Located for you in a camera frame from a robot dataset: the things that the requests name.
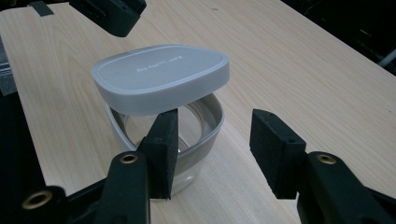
white lid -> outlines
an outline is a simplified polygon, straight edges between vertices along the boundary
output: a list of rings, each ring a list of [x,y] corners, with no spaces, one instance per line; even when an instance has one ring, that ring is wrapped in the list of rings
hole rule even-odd
[[[109,57],[92,68],[106,103],[121,114],[159,114],[196,101],[229,79],[228,57],[209,49],[163,45]]]

light wood surface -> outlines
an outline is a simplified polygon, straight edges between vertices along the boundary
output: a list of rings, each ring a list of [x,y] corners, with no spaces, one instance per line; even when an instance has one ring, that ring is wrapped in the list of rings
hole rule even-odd
[[[152,223],[299,223],[277,201],[248,147],[251,110],[279,115],[307,151],[342,158],[365,185],[396,198],[396,78],[277,0],[148,0],[117,38],[67,4],[53,16],[3,11],[0,33],[48,185],[76,192],[119,153],[92,66],[111,55],[185,44],[229,55],[216,91],[226,120],[200,176]]]

transparent container base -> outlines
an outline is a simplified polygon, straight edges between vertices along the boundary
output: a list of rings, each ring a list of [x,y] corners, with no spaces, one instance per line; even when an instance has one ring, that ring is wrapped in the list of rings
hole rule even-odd
[[[219,101],[213,94],[184,105],[177,111],[179,150],[172,195],[196,179],[224,121]],[[107,112],[122,150],[135,150],[157,117],[129,117],[110,107]]]

plastic container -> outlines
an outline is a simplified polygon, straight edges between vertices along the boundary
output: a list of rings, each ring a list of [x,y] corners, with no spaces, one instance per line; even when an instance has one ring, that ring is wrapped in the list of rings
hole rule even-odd
[[[227,56],[189,46],[150,47],[104,59],[92,76],[121,150],[136,150],[155,116],[178,108],[172,194],[186,188],[198,176],[224,121],[212,92],[229,79]]]

